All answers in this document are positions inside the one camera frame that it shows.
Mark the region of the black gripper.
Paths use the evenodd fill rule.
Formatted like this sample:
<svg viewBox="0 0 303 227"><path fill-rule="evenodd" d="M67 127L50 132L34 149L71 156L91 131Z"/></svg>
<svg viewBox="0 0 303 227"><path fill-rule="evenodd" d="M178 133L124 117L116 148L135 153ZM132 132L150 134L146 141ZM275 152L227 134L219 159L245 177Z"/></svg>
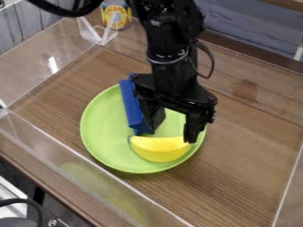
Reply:
<svg viewBox="0 0 303 227"><path fill-rule="evenodd" d="M159 91L154 86L151 74L135 74L134 94L139 99L142 122L139 132L155 132L164 119L164 108L186 115L183 141L194 144L206 124L214 122L218 97L198 83L178 92Z"/></svg>

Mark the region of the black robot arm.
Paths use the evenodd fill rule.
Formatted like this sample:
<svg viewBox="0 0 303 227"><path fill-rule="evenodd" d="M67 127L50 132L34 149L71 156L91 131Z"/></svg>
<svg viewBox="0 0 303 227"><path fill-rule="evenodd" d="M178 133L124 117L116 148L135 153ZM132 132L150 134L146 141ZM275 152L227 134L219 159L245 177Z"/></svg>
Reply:
<svg viewBox="0 0 303 227"><path fill-rule="evenodd" d="M148 74L132 73L122 82L130 125L152 134L166 120L166 110L186 117L183 141L192 144L214 122L217 96L199 84L198 51L205 15L194 0L126 0L134 5L147 40Z"/></svg>

